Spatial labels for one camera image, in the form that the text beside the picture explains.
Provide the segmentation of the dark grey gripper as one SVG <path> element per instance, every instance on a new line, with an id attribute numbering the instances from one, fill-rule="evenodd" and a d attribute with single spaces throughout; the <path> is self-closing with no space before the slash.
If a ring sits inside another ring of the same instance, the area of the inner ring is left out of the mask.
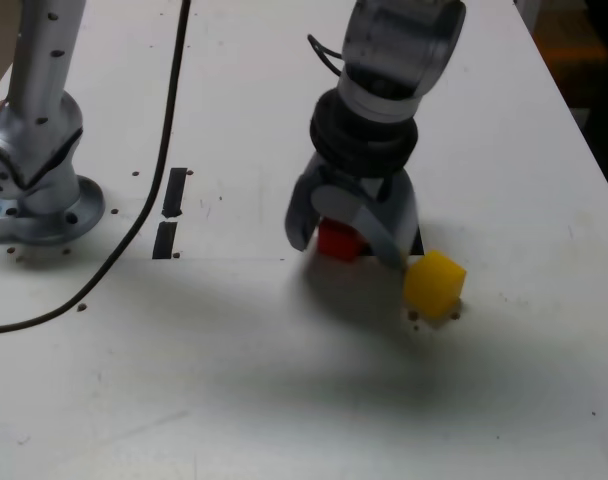
<path id="1" fill-rule="evenodd" d="M 419 227 L 413 185 L 404 170 L 388 178 L 354 178 L 316 153 L 295 183 L 284 226 L 298 251 L 317 235 L 325 253 L 373 253 L 403 271 Z"/>

